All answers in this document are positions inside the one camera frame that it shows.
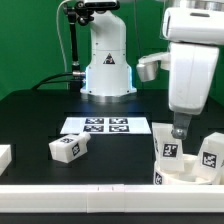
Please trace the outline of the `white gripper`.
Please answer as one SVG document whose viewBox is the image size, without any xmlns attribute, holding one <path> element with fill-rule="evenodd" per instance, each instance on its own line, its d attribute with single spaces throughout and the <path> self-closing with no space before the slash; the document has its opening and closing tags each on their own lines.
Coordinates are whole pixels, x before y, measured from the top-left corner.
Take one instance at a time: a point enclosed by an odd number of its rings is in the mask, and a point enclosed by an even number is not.
<svg viewBox="0 0 224 224">
<path fill-rule="evenodd" d="M 204 107 L 219 47 L 224 45 L 224 11 L 169 7 L 162 34 L 169 50 L 140 58 L 137 71 L 143 82 L 153 80 L 160 68 L 169 72 L 169 108 L 175 112 L 172 136 L 185 140 L 191 115 Z"/>
</svg>

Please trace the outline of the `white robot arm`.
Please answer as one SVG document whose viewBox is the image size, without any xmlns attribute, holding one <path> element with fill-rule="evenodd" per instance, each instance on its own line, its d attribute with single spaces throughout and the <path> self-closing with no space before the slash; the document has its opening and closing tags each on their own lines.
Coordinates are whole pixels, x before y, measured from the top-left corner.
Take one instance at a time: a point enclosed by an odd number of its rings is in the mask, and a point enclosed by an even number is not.
<svg viewBox="0 0 224 224">
<path fill-rule="evenodd" d="M 161 36 L 168 50 L 138 60 L 143 82 L 153 80 L 162 68 L 169 72 L 168 104 L 174 112 L 172 136 L 187 137 L 191 118 L 204 108 L 224 45 L 224 0 L 161 0 L 164 14 Z M 92 60 L 86 69 L 86 93 L 118 97 L 132 90 L 126 63 L 125 24 L 112 14 L 118 0 L 84 0 L 94 17 L 91 23 Z"/>
</svg>

